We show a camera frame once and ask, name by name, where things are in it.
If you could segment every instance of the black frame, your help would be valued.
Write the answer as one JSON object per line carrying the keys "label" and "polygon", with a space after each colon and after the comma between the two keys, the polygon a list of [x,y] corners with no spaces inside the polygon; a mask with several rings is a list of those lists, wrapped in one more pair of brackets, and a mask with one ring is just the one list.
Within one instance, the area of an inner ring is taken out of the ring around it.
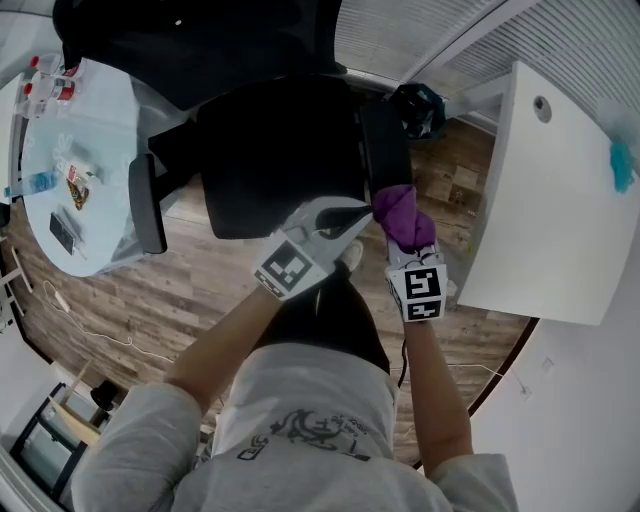
{"label": "black frame", "polygon": [[[51,396],[55,396],[56,393],[60,391],[60,389],[66,387],[67,386],[61,382],[55,388],[53,388],[53,390],[51,391]],[[31,417],[29,423],[27,423],[27,426],[24,428],[9,453],[11,454],[11,457],[13,457],[13,459],[22,468],[22,470],[29,476],[29,478],[31,478],[31,480],[33,480],[33,482],[38,487],[40,487],[40,489],[42,489],[45,494],[47,494],[59,507],[62,507],[64,510],[68,511],[68,509],[62,503],[60,503],[60,496],[62,495],[62,491],[69,482],[73,471],[76,469],[76,466],[80,462],[80,459],[84,455],[84,452],[87,449],[87,445],[81,441],[80,443],[78,443],[78,446],[74,446],[53,426],[49,425],[46,420],[41,418],[42,413],[49,405],[49,402],[50,399],[49,397],[47,397],[42,405],[38,408],[36,413]],[[98,407],[98,410],[91,418],[91,424],[96,428],[100,427],[100,425],[106,418],[108,418],[108,415],[106,413],[103,413],[103,411]],[[53,487],[49,486],[33,469],[31,469],[21,455],[26,440],[38,425],[44,428],[47,433],[51,435],[52,439],[55,442],[60,443],[68,451],[71,452],[69,460],[58,475],[58,479],[56,480],[56,483],[53,485]]]}

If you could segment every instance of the small box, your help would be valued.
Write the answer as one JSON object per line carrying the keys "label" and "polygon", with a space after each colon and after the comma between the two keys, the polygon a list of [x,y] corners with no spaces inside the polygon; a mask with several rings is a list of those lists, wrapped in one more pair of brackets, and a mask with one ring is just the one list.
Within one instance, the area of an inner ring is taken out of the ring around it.
{"label": "small box", "polygon": [[267,239],[254,268],[255,278],[281,301],[295,297],[328,275],[281,229]]}
{"label": "small box", "polygon": [[444,316],[447,299],[447,266],[416,264],[385,271],[389,291],[405,322],[419,322]]}

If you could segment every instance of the chair armrest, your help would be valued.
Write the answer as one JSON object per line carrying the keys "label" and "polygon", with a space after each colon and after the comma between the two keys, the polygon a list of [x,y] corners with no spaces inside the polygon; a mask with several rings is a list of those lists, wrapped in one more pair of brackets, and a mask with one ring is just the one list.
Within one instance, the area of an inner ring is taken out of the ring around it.
{"label": "chair armrest", "polygon": [[144,252],[162,254],[167,238],[162,224],[160,200],[156,194],[153,155],[138,155],[129,165],[129,203],[136,235]]}
{"label": "chair armrest", "polygon": [[371,198],[392,185],[411,184],[411,159],[402,121],[390,103],[369,103],[360,108]]}

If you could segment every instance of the bottle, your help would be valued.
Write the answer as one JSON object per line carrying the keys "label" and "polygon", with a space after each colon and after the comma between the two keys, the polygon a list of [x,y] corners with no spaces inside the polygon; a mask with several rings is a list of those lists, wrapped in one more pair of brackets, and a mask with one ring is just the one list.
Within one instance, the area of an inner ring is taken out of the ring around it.
{"label": "bottle", "polygon": [[69,101],[76,84],[65,78],[55,78],[38,71],[30,83],[24,86],[24,93],[32,103],[46,103],[49,99]]}
{"label": "bottle", "polygon": [[47,53],[45,55],[36,56],[31,59],[31,67],[37,69],[45,75],[58,78],[68,78],[77,80],[80,78],[86,67],[86,61],[81,60],[80,64],[71,69],[64,68],[64,59],[57,53]]}
{"label": "bottle", "polygon": [[4,197],[18,197],[51,190],[58,184],[58,171],[45,171],[25,176],[13,187],[4,189]]}

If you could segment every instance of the black chair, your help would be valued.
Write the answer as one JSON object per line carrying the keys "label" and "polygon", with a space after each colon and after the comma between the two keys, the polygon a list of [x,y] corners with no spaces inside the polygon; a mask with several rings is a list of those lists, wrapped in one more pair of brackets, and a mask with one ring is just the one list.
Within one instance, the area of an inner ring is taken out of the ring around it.
{"label": "black chair", "polygon": [[[339,0],[215,7],[144,0],[122,7],[133,9],[130,17],[106,12],[117,11],[113,3],[96,4],[56,2],[54,23],[68,55],[118,67],[181,108],[211,100],[196,122],[150,139],[165,175],[156,177],[147,155],[130,167],[133,222],[145,251],[166,250],[159,202],[197,172],[213,231],[225,239],[267,236],[314,197],[364,199],[366,181],[372,194],[411,182],[394,107],[357,109],[348,85],[327,76],[344,70],[333,50]],[[112,24],[98,28],[103,11]]]}
{"label": "black chair", "polygon": [[182,110],[243,85],[340,75],[333,51],[342,0],[57,0],[65,62],[121,69]]}

